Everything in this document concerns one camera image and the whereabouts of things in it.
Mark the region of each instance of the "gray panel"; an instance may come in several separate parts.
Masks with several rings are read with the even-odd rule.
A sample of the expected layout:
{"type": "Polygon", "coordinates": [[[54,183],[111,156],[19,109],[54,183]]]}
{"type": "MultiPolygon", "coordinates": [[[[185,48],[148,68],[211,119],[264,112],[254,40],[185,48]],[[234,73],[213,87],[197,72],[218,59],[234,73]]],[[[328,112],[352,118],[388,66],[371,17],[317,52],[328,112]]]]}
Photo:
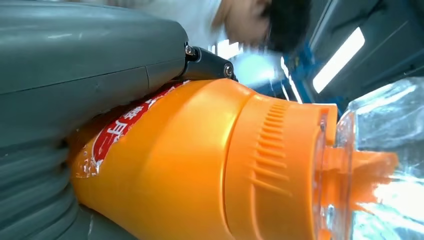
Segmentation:
{"type": "Polygon", "coordinates": [[[95,115],[148,93],[146,68],[0,95],[0,149],[64,138],[95,115]]]}
{"type": "Polygon", "coordinates": [[[0,94],[184,59],[187,39],[136,10],[0,1],[0,94]]]}
{"type": "Polygon", "coordinates": [[[186,64],[185,59],[178,59],[147,66],[149,90],[155,91],[162,87],[164,80],[171,80],[182,73],[179,66],[186,64]]]}

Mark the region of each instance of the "ceiling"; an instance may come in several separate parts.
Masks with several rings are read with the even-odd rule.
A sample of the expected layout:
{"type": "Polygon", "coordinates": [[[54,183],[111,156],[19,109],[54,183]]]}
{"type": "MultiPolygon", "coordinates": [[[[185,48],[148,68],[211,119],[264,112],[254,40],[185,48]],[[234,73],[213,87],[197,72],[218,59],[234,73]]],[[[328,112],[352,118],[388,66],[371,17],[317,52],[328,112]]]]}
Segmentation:
{"type": "MultiPolygon", "coordinates": [[[[314,0],[308,39],[318,63],[325,64],[358,26],[365,38],[364,46],[320,94],[311,91],[318,101],[343,96],[349,102],[399,78],[424,75],[424,26],[417,17],[417,6],[424,1],[384,0],[385,10],[337,28],[369,13],[378,1],[314,0]]],[[[304,79],[311,89],[312,78],[304,79]]]]}

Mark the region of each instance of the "orange plastic bottle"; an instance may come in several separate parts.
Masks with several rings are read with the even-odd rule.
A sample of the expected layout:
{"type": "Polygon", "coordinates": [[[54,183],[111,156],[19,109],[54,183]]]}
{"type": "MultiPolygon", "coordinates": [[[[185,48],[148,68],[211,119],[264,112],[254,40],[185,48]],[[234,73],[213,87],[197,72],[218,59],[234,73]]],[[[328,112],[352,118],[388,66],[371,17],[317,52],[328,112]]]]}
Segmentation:
{"type": "Polygon", "coordinates": [[[192,81],[79,129],[72,184],[82,204],[141,240],[339,239],[397,158],[333,148],[336,122],[333,105],[192,81]],[[340,213],[333,226],[329,209],[340,213]]]}

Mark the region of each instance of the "screw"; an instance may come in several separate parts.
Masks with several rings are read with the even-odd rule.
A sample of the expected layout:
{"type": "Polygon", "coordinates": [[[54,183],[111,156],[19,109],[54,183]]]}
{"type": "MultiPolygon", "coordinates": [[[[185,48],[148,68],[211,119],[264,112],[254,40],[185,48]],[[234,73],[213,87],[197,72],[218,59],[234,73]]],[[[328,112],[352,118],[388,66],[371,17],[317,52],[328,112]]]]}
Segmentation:
{"type": "Polygon", "coordinates": [[[193,48],[189,45],[185,46],[185,54],[193,55],[193,48]]]}
{"type": "Polygon", "coordinates": [[[230,63],[227,63],[224,67],[224,75],[229,78],[233,75],[233,66],[230,63]]]}

